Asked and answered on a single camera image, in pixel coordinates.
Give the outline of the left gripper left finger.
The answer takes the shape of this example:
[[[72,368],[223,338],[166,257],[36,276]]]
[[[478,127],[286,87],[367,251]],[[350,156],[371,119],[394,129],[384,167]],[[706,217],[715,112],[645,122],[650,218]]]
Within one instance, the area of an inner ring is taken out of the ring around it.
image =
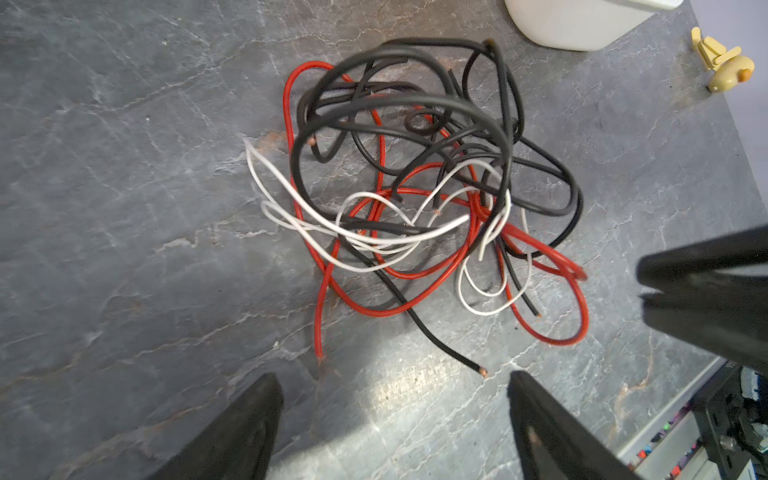
[[[152,479],[264,479],[284,395],[273,373],[260,376]]]

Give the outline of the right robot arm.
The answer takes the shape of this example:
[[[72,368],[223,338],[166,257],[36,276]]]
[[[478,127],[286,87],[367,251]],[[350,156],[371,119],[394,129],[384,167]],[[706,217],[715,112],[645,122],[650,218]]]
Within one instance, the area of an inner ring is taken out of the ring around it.
[[[767,277],[730,272],[767,263],[765,225],[640,259],[644,323],[767,373]]]

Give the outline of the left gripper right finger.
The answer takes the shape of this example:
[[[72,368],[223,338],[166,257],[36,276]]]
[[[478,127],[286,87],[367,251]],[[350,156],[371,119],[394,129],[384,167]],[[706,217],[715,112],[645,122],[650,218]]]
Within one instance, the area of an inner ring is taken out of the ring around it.
[[[510,375],[510,419],[525,479],[636,479],[525,371]]]

